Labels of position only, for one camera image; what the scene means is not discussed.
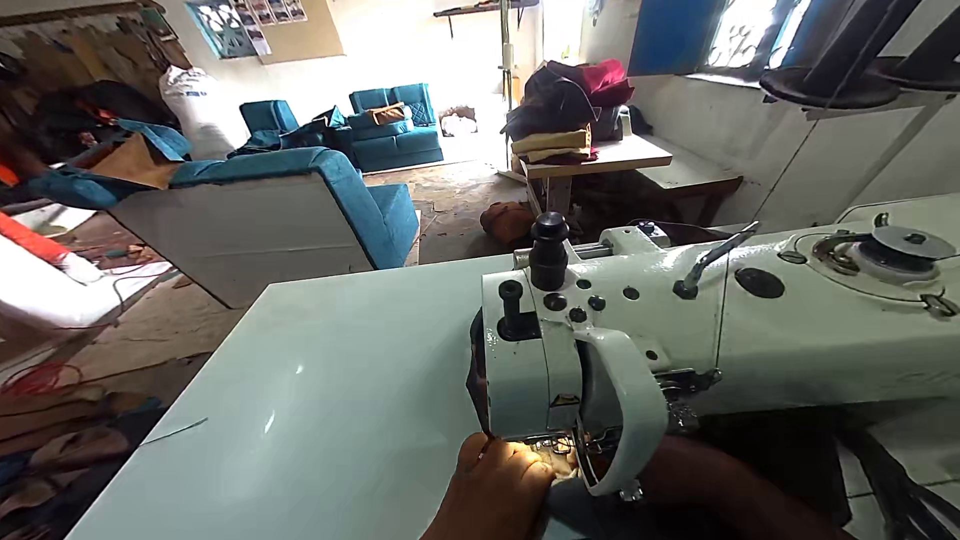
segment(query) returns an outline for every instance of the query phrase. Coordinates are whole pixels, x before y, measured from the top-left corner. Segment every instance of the industrial sewing machine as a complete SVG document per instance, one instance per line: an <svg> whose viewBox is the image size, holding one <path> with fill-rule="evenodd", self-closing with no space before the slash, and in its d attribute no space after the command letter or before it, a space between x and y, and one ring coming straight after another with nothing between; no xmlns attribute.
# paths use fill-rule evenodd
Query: industrial sewing machine
<svg viewBox="0 0 960 540"><path fill-rule="evenodd" d="M696 410L960 392L960 196L833 225L672 246L653 222L571 246L541 215L515 270L483 277L468 389L486 432L572 447L592 495L636 475Z"/></svg>

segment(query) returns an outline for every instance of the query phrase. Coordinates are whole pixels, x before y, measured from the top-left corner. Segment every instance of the light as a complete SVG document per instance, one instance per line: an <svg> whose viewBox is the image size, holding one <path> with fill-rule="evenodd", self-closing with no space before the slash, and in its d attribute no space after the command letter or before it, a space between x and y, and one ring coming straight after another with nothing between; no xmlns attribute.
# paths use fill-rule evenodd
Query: light
<svg viewBox="0 0 960 540"><path fill-rule="evenodd" d="M276 418L276 411L270 411L270 420L267 421L266 426L263 427L263 434L266 435L267 431L270 430L270 427L274 424L274 418Z"/></svg>

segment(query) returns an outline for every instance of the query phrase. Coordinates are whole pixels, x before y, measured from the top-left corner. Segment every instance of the pillow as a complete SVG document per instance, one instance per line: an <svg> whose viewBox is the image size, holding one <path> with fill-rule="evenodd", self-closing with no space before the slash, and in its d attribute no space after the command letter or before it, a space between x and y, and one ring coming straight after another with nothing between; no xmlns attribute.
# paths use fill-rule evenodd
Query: pillow
<svg viewBox="0 0 960 540"><path fill-rule="evenodd" d="M434 124L433 118L427 113L426 105L423 103L411 103L410 111L413 114L415 126L432 126Z"/></svg>

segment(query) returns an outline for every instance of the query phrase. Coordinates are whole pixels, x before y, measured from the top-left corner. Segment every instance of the blue window shutter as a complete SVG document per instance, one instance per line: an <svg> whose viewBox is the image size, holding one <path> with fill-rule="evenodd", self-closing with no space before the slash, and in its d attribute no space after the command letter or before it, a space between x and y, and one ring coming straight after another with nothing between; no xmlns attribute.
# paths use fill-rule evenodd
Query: blue window shutter
<svg viewBox="0 0 960 540"><path fill-rule="evenodd" d="M713 39L724 0L642 0L627 74L693 73Z"/></svg>

